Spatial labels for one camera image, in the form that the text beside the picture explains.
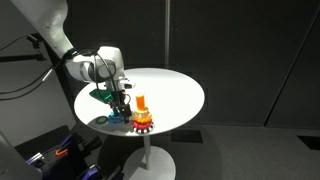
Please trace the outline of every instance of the table leg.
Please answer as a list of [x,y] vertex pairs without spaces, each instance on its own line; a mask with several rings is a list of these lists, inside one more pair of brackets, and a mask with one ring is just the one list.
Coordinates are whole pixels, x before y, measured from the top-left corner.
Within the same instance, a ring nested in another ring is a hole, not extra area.
[[133,152],[124,167],[124,180],[174,180],[176,166],[171,155],[150,145],[150,136],[143,136],[144,147]]
[[145,149],[145,157],[146,157],[146,166],[147,170],[150,171],[150,136],[143,136],[144,149]]

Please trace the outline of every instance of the orange block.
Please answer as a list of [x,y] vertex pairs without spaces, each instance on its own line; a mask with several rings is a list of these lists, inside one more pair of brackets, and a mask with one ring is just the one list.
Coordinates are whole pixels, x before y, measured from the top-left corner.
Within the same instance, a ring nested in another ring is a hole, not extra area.
[[144,104],[144,95],[137,95],[136,100],[137,100],[138,111],[146,110],[146,106]]

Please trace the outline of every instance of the round white table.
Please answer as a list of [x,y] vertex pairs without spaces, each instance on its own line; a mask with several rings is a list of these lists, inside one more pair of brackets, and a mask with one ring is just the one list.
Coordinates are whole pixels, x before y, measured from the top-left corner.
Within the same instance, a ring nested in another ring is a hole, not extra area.
[[[135,133],[132,119],[128,124],[97,124],[97,117],[108,116],[112,110],[109,105],[89,95],[96,88],[94,83],[88,84],[77,95],[75,112],[84,124],[96,131],[115,136],[143,136],[145,147],[135,151],[126,161],[124,179],[174,179],[176,168],[172,157],[162,148],[150,146],[150,135],[170,131],[190,121],[203,106],[204,92],[195,80],[171,70],[129,69],[125,70],[125,75],[136,83],[133,90],[126,91],[131,96],[131,110],[136,109],[135,93],[143,92],[145,105],[155,125],[152,132],[142,135]],[[104,83],[99,87],[105,89]]]

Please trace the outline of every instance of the green object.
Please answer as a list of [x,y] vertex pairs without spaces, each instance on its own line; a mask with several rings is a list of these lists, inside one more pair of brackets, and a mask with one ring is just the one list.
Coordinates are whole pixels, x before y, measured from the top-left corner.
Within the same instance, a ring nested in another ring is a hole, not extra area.
[[91,97],[93,97],[93,98],[95,98],[95,99],[97,99],[97,100],[99,100],[99,101],[101,101],[103,103],[113,100],[113,97],[111,95],[111,91],[109,91],[109,90],[94,89],[89,94],[90,94]]

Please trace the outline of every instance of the table top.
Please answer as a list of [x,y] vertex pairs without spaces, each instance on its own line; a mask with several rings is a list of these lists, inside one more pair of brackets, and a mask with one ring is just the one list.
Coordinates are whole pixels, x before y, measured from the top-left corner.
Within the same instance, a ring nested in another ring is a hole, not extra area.
[[125,70],[126,78],[136,82],[133,90],[126,90],[130,94],[130,107],[136,109],[135,94],[144,93],[145,105],[152,114],[155,128],[148,134],[137,134],[132,129],[132,117],[128,124],[99,125],[95,118],[108,116],[112,110],[89,95],[96,88],[94,83],[84,87],[74,103],[78,118],[90,128],[116,136],[144,136],[158,134],[175,129],[198,114],[204,103],[204,92],[201,86],[192,78],[172,70],[158,68],[138,68]]

